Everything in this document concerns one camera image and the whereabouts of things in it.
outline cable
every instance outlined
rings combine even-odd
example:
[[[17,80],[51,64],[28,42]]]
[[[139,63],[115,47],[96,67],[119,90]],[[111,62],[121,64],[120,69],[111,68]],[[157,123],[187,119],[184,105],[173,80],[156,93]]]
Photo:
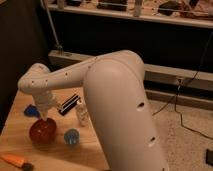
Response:
[[[152,116],[155,116],[156,114],[158,114],[158,113],[160,113],[162,110],[164,110],[164,109],[172,102],[172,100],[173,100],[176,96],[177,96],[176,94],[173,95],[173,96],[168,100],[168,102],[167,102],[165,105],[163,105],[158,111],[152,113]]]
[[[209,47],[209,43],[210,43],[210,41],[212,39],[212,36],[213,36],[213,31],[210,33],[209,38],[206,41],[203,53],[202,53],[201,58],[200,58],[198,69],[197,69],[196,73],[194,74],[194,76],[191,79],[189,79],[185,84],[183,84],[183,83],[180,84],[180,82],[179,82],[179,86],[178,86],[178,89],[175,92],[175,94],[159,110],[157,110],[156,112],[152,113],[152,116],[155,116],[156,114],[158,114],[162,110],[164,110],[172,102],[172,100],[178,96],[178,94],[180,93],[180,88],[181,87],[187,87],[196,78],[196,76],[198,75],[198,73],[200,72],[200,70],[201,70],[201,68],[203,66],[203,62],[204,62],[204,59],[205,59],[205,56],[206,56],[206,53],[207,53],[207,50],[208,50],[208,47]]]
[[[194,129],[192,129],[192,128],[186,126],[186,125],[184,125],[184,123],[183,123],[183,114],[180,111],[177,110],[177,102],[178,102],[178,94],[177,94],[177,96],[175,98],[174,110],[175,110],[176,113],[178,113],[180,115],[180,124],[181,124],[181,127],[185,128],[185,129],[187,129],[187,130],[189,130],[191,132],[194,132],[194,133],[196,133],[196,134],[198,134],[198,135],[200,135],[202,137],[205,137],[207,139],[213,140],[213,137],[210,137],[210,136],[208,136],[208,135],[206,135],[206,134],[204,134],[204,133],[202,133],[200,131],[194,130]]]

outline clear bottle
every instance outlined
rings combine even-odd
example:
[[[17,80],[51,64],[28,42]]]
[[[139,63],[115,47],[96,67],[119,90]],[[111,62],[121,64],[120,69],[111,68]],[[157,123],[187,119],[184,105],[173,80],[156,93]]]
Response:
[[[76,115],[78,118],[79,125],[86,126],[88,123],[89,115],[88,115],[86,104],[81,99],[77,101],[75,110],[76,110]]]

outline wooden table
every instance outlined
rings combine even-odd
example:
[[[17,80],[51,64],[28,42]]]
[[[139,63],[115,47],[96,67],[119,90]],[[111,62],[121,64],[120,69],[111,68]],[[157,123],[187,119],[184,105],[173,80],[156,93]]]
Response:
[[[58,101],[63,103],[74,93],[83,97],[82,89],[65,89],[53,91]],[[51,145],[34,145],[28,132],[37,120],[23,114],[24,109],[33,104],[29,95],[17,92],[6,125],[0,136],[0,154],[12,153],[25,156],[38,171],[100,171],[109,169],[105,156],[89,121],[86,127],[78,124],[75,110],[61,116],[56,109],[49,111],[49,117],[57,123],[57,137]],[[63,135],[71,128],[80,133],[80,143],[76,146],[66,145]],[[0,160],[1,171],[19,170]]]

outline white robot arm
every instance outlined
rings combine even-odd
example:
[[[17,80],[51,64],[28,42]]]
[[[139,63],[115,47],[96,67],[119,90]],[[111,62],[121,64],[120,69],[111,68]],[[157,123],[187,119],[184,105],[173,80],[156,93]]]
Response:
[[[18,87],[41,113],[57,106],[50,90],[83,86],[90,117],[112,171],[168,171],[144,85],[144,64],[119,51],[50,73],[33,65]]]

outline wall outlet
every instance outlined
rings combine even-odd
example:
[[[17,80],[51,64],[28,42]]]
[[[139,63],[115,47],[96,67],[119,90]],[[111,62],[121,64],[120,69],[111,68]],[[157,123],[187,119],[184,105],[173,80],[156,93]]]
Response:
[[[184,77],[177,76],[175,82],[177,85],[179,85],[179,84],[181,85],[181,84],[183,84],[184,80],[185,80]]]

